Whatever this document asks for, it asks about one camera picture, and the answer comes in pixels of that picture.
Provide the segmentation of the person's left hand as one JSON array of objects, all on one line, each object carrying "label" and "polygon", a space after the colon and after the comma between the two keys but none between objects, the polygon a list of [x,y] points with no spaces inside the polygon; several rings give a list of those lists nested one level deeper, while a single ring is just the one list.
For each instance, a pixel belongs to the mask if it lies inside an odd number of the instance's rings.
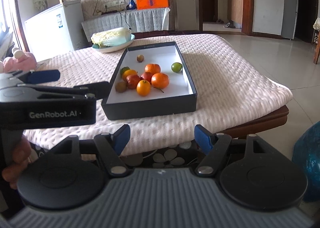
[{"label": "person's left hand", "polygon": [[14,190],[17,189],[17,181],[21,173],[27,168],[29,164],[29,156],[31,155],[31,146],[27,138],[22,135],[21,141],[12,151],[13,163],[3,169],[2,177],[9,183]]}]

